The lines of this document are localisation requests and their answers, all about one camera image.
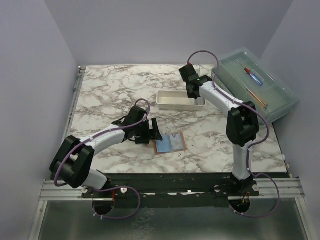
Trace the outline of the tan leather card holder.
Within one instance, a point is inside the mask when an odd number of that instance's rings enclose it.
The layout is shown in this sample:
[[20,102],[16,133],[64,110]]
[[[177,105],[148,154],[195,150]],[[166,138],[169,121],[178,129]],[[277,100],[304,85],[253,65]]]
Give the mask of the tan leather card holder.
[[162,134],[162,140],[153,143],[155,155],[182,152],[187,150],[185,138],[182,132]]

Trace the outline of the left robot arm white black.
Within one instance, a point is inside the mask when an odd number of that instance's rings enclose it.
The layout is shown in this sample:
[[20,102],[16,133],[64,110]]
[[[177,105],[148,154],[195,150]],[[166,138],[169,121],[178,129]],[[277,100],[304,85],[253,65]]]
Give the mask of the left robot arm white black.
[[134,105],[129,113],[113,121],[109,127],[91,136],[77,138],[68,136],[62,142],[49,170],[54,180],[62,180],[59,186],[69,185],[76,189],[80,186],[93,189],[101,198],[111,191],[108,177],[99,170],[92,169],[93,158],[117,144],[133,140],[135,144],[149,144],[162,141],[156,118],[148,120],[148,111]]

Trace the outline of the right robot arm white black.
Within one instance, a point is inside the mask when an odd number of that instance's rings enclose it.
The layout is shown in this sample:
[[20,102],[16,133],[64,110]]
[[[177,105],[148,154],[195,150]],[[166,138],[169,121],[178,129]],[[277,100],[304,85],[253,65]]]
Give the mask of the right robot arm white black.
[[231,96],[207,75],[199,76],[192,64],[180,68],[179,73],[186,84],[188,98],[202,98],[227,116],[226,135],[233,144],[230,191],[236,196],[243,195],[253,180],[249,146],[254,143],[260,130],[255,104]]

